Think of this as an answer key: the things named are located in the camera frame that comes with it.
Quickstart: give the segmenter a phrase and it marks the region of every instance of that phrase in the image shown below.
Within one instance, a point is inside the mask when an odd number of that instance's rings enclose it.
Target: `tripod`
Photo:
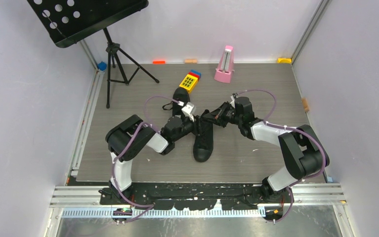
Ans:
[[[118,82],[118,83],[124,83],[125,85],[128,85],[131,80],[134,78],[135,74],[137,74],[138,70],[142,69],[147,75],[149,75],[156,83],[159,83],[160,81],[156,79],[153,75],[151,75],[144,67],[142,67],[137,61],[135,61],[131,56],[129,56],[125,51],[123,51],[120,48],[120,44],[113,43],[111,36],[109,35],[108,29],[104,28],[103,33],[105,33],[106,40],[108,41],[108,47],[106,48],[106,52],[108,52],[108,93],[106,98],[106,108],[109,109],[109,97],[111,92],[111,82]],[[137,65],[137,69],[132,74],[132,76],[129,78],[129,80],[126,78],[123,66],[120,62],[120,58],[118,57],[118,51],[121,52],[125,57],[127,57],[129,60],[131,60],[135,65]],[[122,80],[111,80],[111,59],[112,59],[112,67],[115,68],[115,61],[117,61],[118,68],[120,69],[121,75],[124,79]]]

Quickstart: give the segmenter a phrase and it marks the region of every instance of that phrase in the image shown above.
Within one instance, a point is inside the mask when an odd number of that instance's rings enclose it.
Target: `gray tabletop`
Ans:
[[[301,97],[289,64],[235,64],[230,84],[213,79],[216,64],[165,64],[144,65],[156,76],[159,84],[139,71],[131,84],[111,83],[111,108],[106,109],[106,77],[99,93],[95,113],[84,148],[77,180],[108,181],[111,177],[111,158],[105,142],[106,133],[133,114],[144,119],[143,105],[152,95],[172,97],[186,74],[194,69],[202,73],[200,82],[190,94],[197,106],[196,114],[204,109],[214,110],[230,101],[234,92],[243,89],[262,88],[272,91],[278,100],[277,109],[270,121],[289,126],[307,124]],[[135,65],[125,65],[128,77]],[[112,71],[112,79],[121,79],[118,69]],[[246,93],[258,118],[272,108],[273,99],[263,92]],[[149,115],[161,128],[171,116],[163,111],[165,99],[149,102]],[[192,155],[195,136],[190,134],[176,142],[168,155],[162,156],[150,148],[144,148],[133,160],[132,179],[136,182],[247,182],[257,183],[279,170],[284,161],[279,147],[243,137],[237,126],[214,126],[214,152],[205,163],[198,163]],[[323,177],[308,180],[324,182]]]

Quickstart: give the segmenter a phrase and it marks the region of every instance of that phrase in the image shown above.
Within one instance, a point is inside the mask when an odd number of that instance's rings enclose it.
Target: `blue block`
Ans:
[[[192,72],[193,74],[197,74],[197,75],[199,75],[201,77],[201,73],[199,73],[199,72],[197,72],[195,70],[191,70],[190,72]]]
[[[98,69],[101,70],[101,71],[104,71],[106,69],[106,67],[107,67],[107,65],[104,62],[100,62],[98,64]]]

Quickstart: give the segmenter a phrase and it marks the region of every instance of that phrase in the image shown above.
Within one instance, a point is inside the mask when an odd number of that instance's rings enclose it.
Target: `black shoe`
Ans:
[[[194,158],[198,162],[207,161],[214,149],[214,140],[212,133],[212,123],[201,121],[201,131],[198,136],[195,137],[194,143]]]
[[[174,100],[177,100],[177,101],[182,101],[184,103],[187,103],[187,102],[190,102],[191,100],[189,99],[189,93],[187,90],[185,90],[184,88],[182,87],[178,87],[176,90],[175,90],[175,93],[173,94],[173,99]],[[167,109],[165,108],[166,106],[168,105],[172,105],[171,108]],[[177,103],[175,102],[170,102],[168,104],[165,104],[163,105],[163,110],[172,110],[172,116],[181,116],[181,118],[183,118],[183,113],[182,113],[182,107],[179,106]]]

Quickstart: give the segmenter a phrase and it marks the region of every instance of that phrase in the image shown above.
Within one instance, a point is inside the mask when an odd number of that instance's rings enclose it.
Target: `music stand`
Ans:
[[[131,58],[120,48],[118,43],[112,42],[107,27],[127,16],[146,8],[148,0],[27,0],[35,14],[41,20],[52,41],[57,47],[67,48],[86,37],[103,30],[108,47],[108,93],[106,108],[110,107],[109,97],[111,82],[128,85],[139,69],[143,70],[156,83],[159,80],[151,75],[144,67]],[[132,76],[127,79],[118,51],[137,65]],[[115,68],[118,68],[123,81],[111,80],[111,59]]]

